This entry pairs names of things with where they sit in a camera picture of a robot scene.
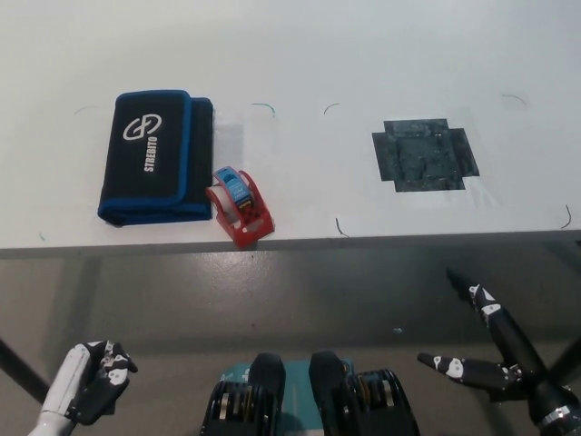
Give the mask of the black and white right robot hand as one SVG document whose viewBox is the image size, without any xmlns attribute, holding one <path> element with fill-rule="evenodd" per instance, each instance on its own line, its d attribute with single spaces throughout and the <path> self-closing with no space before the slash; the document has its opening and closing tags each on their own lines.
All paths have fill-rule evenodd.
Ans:
<svg viewBox="0 0 581 436">
<path fill-rule="evenodd" d="M 502 361 L 427 352 L 420 353 L 418 361 L 457 384 L 485 391 L 491 401 L 525 400 L 532 422 L 542 431 L 578 415 L 580 400 L 546 367 L 505 305 L 481 282 L 463 273 L 448 268 L 447 277 L 458 298 L 484 323 Z"/>
</svg>

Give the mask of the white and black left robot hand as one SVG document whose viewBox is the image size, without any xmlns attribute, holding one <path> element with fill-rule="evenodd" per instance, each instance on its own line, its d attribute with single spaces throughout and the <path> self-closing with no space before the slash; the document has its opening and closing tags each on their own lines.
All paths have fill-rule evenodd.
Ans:
<svg viewBox="0 0 581 436">
<path fill-rule="evenodd" d="M 76 344 L 65 356 L 44 399 L 33 435 L 70 435 L 114 414 L 137 365 L 119 342 Z"/>
</svg>

